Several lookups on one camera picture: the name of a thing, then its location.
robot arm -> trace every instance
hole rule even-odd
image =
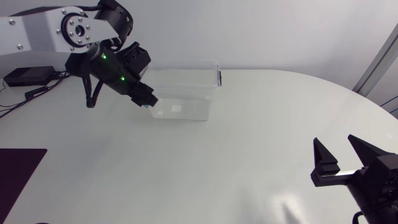
[[[87,11],[98,11],[94,19]],[[97,6],[40,7],[0,18],[0,55],[25,51],[71,53],[65,67],[82,78],[87,107],[93,108],[103,84],[137,105],[154,106],[153,89],[140,82],[150,63],[138,43],[120,51],[131,33],[133,19],[115,0]],[[90,74],[98,80],[91,95]]]

clear plastic box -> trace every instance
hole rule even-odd
[[[207,121],[214,92],[221,86],[218,62],[172,61],[159,67],[148,70],[143,79],[159,99],[149,108],[152,116]]]

white wall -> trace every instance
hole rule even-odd
[[[128,43],[154,60],[207,58],[222,68],[306,73],[352,88],[398,22],[396,0],[119,0],[133,15]],[[0,16],[96,0],[3,1]],[[0,57],[0,72],[54,64],[68,55]]]

white tabletop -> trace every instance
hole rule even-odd
[[[349,134],[397,152],[393,116],[298,73],[224,70],[207,122],[154,119],[106,86],[88,109],[72,77],[0,119],[0,147],[49,150],[6,223],[350,223],[348,189],[310,178],[315,137],[361,167]]]

power adapter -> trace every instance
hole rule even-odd
[[[8,86],[47,85],[55,72],[53,66],[17,68],[4,77]]]

